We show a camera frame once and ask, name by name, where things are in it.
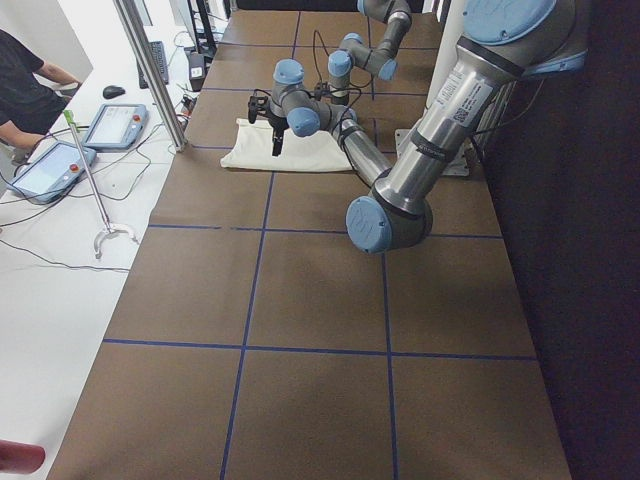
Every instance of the keyboard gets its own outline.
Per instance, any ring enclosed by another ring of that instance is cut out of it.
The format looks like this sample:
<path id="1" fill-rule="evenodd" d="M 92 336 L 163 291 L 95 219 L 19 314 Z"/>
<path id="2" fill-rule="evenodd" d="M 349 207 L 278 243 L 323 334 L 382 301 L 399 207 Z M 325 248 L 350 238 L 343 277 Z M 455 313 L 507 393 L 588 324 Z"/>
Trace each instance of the keyboard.
<path id="1" fill-rule="evenodd" d="M 169 83 L 169 67 L 167 65 L 167 56 L 164 53 L 164 45 L 159 41 L 149 42 L 149 47 L 151 47 L 151 54 L 158 66 L 160 76 L 162 77 L 164 84 L 167 85 Z M 138 85 L 140 88 L 149 88 L 149 84 L 145 80 L 142 69 L 140 68 L 140 63 L 138 63 Z"/>

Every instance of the label sticker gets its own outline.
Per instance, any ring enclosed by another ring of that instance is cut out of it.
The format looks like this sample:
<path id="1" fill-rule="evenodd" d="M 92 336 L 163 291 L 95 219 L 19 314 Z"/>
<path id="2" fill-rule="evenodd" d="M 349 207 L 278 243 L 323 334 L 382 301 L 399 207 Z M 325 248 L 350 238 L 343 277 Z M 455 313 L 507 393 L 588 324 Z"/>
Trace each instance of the label sticker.
<path id="1" fill-rule="evenodd" d="M 465 80 L 466 77 L 462 73 L 455 70 L 451 72 L 440 92 L 438 92 L 434 104 L 442 109 L 446 108 Z M 471 80 L 470 84 L 465 85 L 465 90 L 468 90 L 467 95 L 457 105 L 455 112 L 448 118 L 463 127 L 468 127 L 493 92 L 493 88 L 482 81 Z"/>

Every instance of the tablet screen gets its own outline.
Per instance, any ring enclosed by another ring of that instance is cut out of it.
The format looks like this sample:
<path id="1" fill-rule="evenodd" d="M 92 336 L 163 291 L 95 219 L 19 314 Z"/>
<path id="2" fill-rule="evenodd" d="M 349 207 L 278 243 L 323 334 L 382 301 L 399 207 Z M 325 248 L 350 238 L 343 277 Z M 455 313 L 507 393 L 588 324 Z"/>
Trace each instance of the tablet screen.
<path id="1" fill-rule="evenodd" d="M 122 143 L 135 112 L 135 106 L 106 107 L 86 143 L 104 145 Z"/>
<path id="2" fill-rule="evenodd" d="M 69 165 L 72 163 L 81 165 L 77 148 L 58 144 L 13 182 L 13 186 L 35 195 L 47 193 L 66 172 L 69 172 Z"/>

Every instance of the black t-shirt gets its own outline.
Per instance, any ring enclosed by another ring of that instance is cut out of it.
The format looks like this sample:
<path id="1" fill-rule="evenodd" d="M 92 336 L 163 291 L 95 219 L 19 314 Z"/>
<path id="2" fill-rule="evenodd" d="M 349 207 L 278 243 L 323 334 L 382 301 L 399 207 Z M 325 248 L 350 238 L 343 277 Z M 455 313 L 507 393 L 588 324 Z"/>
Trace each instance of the black t-shirt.
<path id="1" fill-rule="evenodd" d="M 44 62 L 0 30 L 0 125 L 13 121 L 20 130 L 45 134 L 66 102 L 40 84 L 33 72 Z"/>

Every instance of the computer mouse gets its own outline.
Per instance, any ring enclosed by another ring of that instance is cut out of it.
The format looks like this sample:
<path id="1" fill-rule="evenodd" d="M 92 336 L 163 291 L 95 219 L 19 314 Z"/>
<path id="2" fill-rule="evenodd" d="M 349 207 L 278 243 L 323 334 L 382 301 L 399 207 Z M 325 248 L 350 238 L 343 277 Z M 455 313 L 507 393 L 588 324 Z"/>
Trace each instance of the computer mouse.
<path id="1" fill-rule="evenodd" d="M 110 98 L 119 97 L 120 95 L 124 95 L 125 93 L 126 92 L 124 88 L 118 87 L 117 85 L 107 85 L 106 87 L 104 87 L 104 90 L 102 90 L 102 96 L 107 100 L 109 100 Z"/>

